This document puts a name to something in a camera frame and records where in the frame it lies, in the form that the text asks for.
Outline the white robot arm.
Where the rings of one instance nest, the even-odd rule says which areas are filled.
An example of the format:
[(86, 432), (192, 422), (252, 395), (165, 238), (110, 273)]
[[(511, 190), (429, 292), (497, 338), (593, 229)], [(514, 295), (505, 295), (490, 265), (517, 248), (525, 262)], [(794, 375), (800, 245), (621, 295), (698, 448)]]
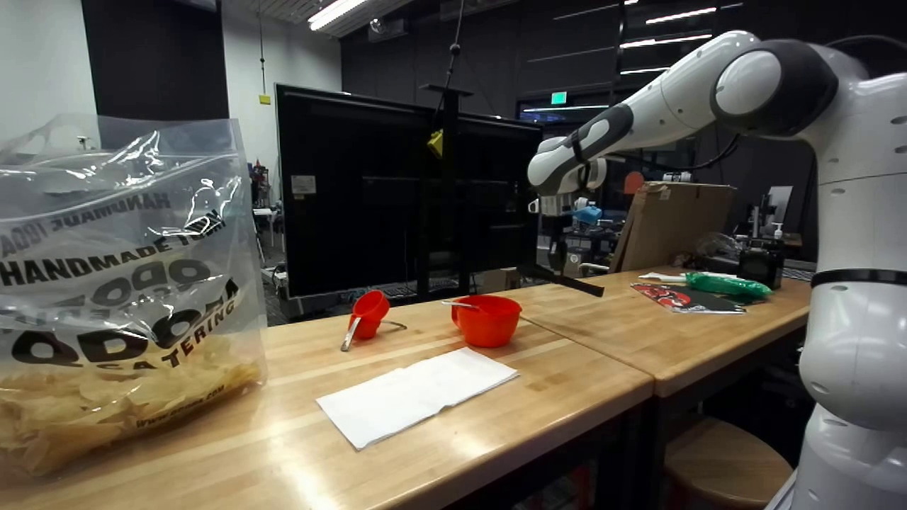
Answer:
[(907, 74), (731, 30), (631, 98), (538, 144), (555, 195), (589, 161), (708, 126), (803, 142), (816, 161), (816, 270), (800, 358), (814, 399), (789, 510), (907, 510)]

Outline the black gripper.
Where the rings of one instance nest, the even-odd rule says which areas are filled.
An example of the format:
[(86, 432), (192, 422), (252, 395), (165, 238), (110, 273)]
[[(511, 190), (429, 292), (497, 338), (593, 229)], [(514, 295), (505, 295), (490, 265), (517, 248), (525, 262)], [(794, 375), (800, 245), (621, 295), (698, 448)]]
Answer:
[(570, 217), (541, 217), (538, 235), (543, 238), (543, 262), (551, 270), (561, 275), (578, 273), (578, 256), (568, 248), (568, 238), (573, 232)]

